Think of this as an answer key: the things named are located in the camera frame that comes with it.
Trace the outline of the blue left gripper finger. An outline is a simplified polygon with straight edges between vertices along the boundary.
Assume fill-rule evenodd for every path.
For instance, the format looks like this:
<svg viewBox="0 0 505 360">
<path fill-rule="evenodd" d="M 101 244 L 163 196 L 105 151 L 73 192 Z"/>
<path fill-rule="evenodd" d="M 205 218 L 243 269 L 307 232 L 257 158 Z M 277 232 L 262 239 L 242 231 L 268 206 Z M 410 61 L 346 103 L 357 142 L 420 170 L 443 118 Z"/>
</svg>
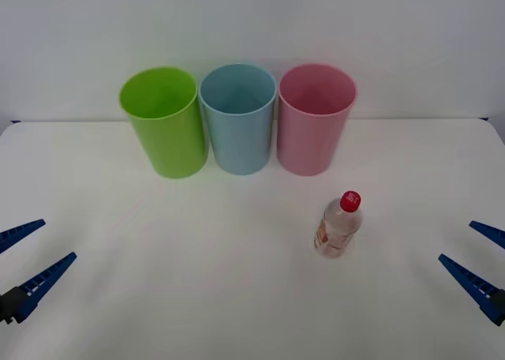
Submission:
<svg viewBox="0 0 505 360">
<path fill-rule="evenodd" d="M 25 321 L 41 299 L 77 259 L 72 252 L 41 273 L 1 295 L 1 321 L 18 324 Z"/>
<path fill-rule="evenodd" d="M 43 227 L 45 224 L 46 222 L 44 219 L 38 219 L 17 227 L 13 227 L 9 230 L 2 231 L 0 233 L 0 253 L 4 253 L 6 250 L 29 236 L 34 231 Z"/>
</svg>

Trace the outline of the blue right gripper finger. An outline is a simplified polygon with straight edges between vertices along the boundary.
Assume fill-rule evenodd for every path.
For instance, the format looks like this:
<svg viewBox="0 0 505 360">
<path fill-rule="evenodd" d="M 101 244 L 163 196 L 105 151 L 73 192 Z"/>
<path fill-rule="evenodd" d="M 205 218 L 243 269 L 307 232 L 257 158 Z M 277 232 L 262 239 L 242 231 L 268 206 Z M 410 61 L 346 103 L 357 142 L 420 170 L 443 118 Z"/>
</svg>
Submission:
<svg viewBox="0 0 505 360">
<path fill-rule="evenodd" d="M 474 220 L 470 222 L 469 226 L 502 249 L 505 249 L 505 231 Z"/>
<path fill-rule="evenodd" d="M 504 322 L 504 290 L 499 289 L 444 254 L 439 262 L 478 304 L 484 315 L 495 325 Z"/>
</svg>

